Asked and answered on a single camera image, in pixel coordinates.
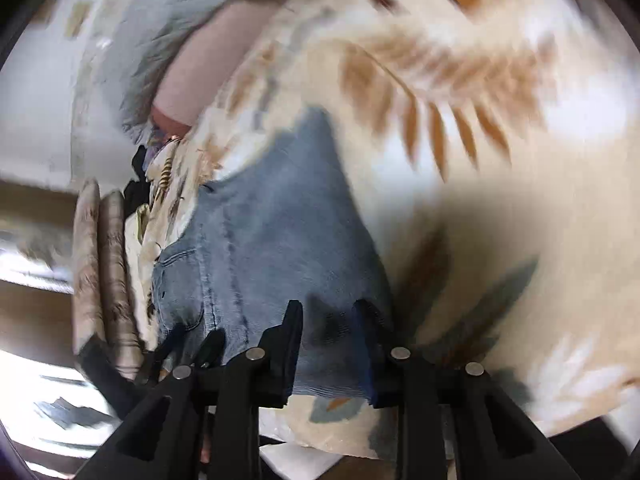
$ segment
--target gray garment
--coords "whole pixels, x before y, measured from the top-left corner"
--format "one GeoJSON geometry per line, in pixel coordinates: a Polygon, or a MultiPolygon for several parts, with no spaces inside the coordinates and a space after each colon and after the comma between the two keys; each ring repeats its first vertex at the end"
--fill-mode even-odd
{"type": "Polygon", "coordinates": [[[164,72],[187,37],[226,0],[133,0],[100,66],[101,86],[116,120],[141,140],[164,72]]]}
{"type": "Polygon", "coordinates": [[[348,321],[360,298],[390,318],[384,269],[318,109],[257,164],[200,186],[190,224],[153,273],[162,336],[177,322],[190,330],[183,363],[213,328],[225,330],[227,362],[280,324],[289,300],[301,301],[296,394],[364,396],[348,321]]]}

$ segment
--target blue denim garment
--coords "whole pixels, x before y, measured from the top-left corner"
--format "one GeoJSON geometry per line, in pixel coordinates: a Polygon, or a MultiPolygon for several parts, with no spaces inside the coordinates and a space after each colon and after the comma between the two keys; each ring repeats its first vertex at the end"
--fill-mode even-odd
{"type": "Polygon", "coordinates": [[[351,199],[327,114],[316,108],[256,164],[200,186],[190,224],[153,273],[162,336],[177,322],[190,330],[181,363],[213,328],[225,330],[227,362],[299,300],[296,394],[364,396],[348,323],[360,298],[390,320],[384,269],[351,199]]]}

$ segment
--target rolled fabric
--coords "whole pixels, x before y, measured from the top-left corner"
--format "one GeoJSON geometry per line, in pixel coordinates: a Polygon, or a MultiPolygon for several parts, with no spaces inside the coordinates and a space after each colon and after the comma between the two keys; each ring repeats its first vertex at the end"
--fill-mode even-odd
{"type": "Polygon", "coordinates": [[[79,354],[94,333],[105,340],[98,273],[99,203],[100,188],[91,178],[82,185],[74,216],[74,355],[79,354]]]}
{"type": "Polygon", "coordinates": [[[98,219],[100,297],[111,360],[123,377],[133,379],[142,351],[127,294],[124,259],[124,197],[113,191],[100,201],[98,219]]]}

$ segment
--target silver screw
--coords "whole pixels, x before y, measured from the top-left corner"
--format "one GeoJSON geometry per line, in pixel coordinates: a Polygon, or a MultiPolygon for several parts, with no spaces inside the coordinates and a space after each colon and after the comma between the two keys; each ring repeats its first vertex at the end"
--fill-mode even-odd
{"type": "Polygon", "coordinates": [[[404,346],[396,346],[391,351],[391,357],[393,359],[398,359],[399,361],[404,361],[405,359],[408,359],[410,356],[411,356],[411,352],[409,351],[408,348],[405,348],[404,346]]]}
{"type": "Polygon", "coordinates": [[[174,368],[174,377],[176,379],[186,379],[191,375],[191,367],[187,365],[181,365],[174,368]]]}
{"type": "Polygon", "coordinates": [[[484,374],[484,367],[480,363],[470,362],[466,364],[465,372],[473,377],[479,377],[484,374]]]}
{"type": "Polygon", "coordinates": [[[264,357],[264,350],[259,346],[254,346],[253,348],[249,348],[244,355],[249,361],[259,361],[264,357]]]}

